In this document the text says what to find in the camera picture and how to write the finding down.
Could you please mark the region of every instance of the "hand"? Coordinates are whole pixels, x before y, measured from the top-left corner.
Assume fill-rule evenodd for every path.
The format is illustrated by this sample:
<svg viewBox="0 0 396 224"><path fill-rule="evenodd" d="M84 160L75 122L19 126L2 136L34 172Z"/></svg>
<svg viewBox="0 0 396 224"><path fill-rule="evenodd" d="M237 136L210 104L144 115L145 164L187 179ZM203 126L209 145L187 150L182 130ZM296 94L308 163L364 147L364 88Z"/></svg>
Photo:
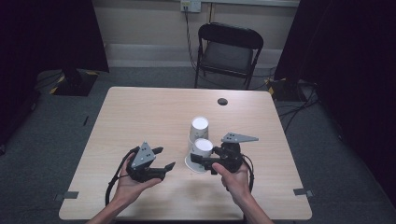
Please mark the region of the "hand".
<svg viewBox="0 0 396 224"><path fill-rule="evenodd" d="M132 153L127 160L125 160L122 165L120 176L123 176L119 179L119 184L117 185L116 193L114 194L111 202L100 211L95 217L93 217L87 223L89 224L107 224L110 223L111 220L116 217L123 209L125 209L129 204L136 201L139 195L143 192L143 190L153 187L161 183L160 178L150 179L144 183L139 183L137 181L132 180L131 177L128 176L126 172L126 166L134 155Z"/></svg>
<svg viewBox="0 0 396 224"><path fill-rule="evenodd" d="M274 224L265 214L248 188L248 167L242 164L235 173L230 173L219 163L212 164L213 169L221 175L221 182L233 196L233 202L238 205L251 224Z"/></svg>
<svg viewBox="0 0 396 224"><path fill-rule="evenodd" d="M221 182L230 191L233 202L240 205L242 200L250 195L247 166L242 164L239 170L233 174L219 163L213 163L212 167L221 175Z"/></svg>
<svg viewBox="0 0 396 224"><path fill-rule="evenodd" d="M143 192L143 190L151 188L162 182L160 178L153 178L144 183L139 183L135 180L132 180L132 178L129 177L128 173L126 172L126 166L133 155L134 153L132 153L122 165L120 176L123 177L119 179L116 193L114 194L114 197L112 199L112 202L115 201L121 203L125 207L136 201L136 199Z"/></svg>

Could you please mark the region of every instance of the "gray tape marker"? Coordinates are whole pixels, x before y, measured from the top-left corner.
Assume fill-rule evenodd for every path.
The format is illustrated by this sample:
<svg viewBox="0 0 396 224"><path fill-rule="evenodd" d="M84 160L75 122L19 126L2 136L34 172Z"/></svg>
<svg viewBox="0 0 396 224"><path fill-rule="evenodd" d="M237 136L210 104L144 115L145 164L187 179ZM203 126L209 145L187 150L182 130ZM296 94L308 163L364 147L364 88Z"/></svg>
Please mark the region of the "gray tape marker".
<svg viewBox="0 0 396 224"><path fill-rule="evenodd" d="M78 191L67 191L65 194L57 194L53 201L62 202L64 199L76 199Z"/></svg>
<svg viewBox="0 0 396 224"><path fill-rule="evenodd" d="M67 191L64 194L64 198L66 199L76 199L78 196L78 191Z"/></svg>
<svg viewBox="0 0 396 224"><path fill-rule="evenodd" d="M305 189L294 189L294 195L306 195L307 198L313 197L314 192L312 190L305 190Z"/></svg>
<svg viewBox="0 0 396 224"><path fill-rule="evenodd" d="M306 191L305 191L305 189L294 189L293 190L294 191L294 195L304 195L304 194L306 194Z"/></svg>

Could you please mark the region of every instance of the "gray carpet floor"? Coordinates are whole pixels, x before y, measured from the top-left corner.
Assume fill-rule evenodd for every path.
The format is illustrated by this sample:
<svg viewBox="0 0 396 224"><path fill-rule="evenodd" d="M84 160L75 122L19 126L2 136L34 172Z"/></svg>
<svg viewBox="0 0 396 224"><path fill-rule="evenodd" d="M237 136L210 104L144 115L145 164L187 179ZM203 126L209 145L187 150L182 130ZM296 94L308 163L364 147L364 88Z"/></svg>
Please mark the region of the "gray carpet floor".
<svg viewBox="0 0 396 224"><path fill-rule="evenodd" d="M250 88L266 91L262 84L271 73L270 69L256 69ZM37 84L42 95L35 111L13 134L7 153L0 157L2 224L84 223L60 220L62 202L54 197L68 190L107 90L112 86L193 88L194 81L189 67L111 68L109 74L99 75L89 96L57 96L49 94L57 78L54 74L57 71L40 74L39 79L48 78ZM242 79L219 75L200 78L199 85L244 89ZM282 114L302 104L276 102L276 107ZM290 118L282 119L285 128ZM340 141L335 126L323 106L315 104L300 111L286 131L303 185L315 193L309 198L312 218L295 223L396 223L395 209L365 164Z"/></svg>

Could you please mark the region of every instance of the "baseboard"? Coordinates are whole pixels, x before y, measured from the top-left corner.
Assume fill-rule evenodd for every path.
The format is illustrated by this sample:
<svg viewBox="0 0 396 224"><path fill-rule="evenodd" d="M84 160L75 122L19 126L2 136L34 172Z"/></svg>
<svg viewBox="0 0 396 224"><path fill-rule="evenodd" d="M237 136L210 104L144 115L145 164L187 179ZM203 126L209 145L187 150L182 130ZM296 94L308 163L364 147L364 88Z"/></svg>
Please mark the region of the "baseboard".
<svg viewBox="0 0 396 224"><path fill-rule="evenodd" d="M191 66L187 46L155 46L106 44L109 67L187 67ZM197 49L192 50L196 60ZM282 49L263 49L257 63L258 68L277 66Z"/></svg>

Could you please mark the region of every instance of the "black folding chair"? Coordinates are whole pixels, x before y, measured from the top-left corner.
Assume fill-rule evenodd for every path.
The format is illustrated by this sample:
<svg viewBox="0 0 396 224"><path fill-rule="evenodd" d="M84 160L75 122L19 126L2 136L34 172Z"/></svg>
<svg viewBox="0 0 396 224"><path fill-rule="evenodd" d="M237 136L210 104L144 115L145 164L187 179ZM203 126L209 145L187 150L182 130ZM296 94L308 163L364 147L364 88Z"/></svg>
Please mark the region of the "black folding chair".
<svg viewBox="0 0 396 224"><path fill-rule="evenodd" d="M251 29L218 22L201 26L198 37L199 49L194 88L197 88L199 72L203 70L204 76L205 71L209 71L244 78L248 90L264 44L262 37ZM203 40L207 41L205 50Z"/></svg>

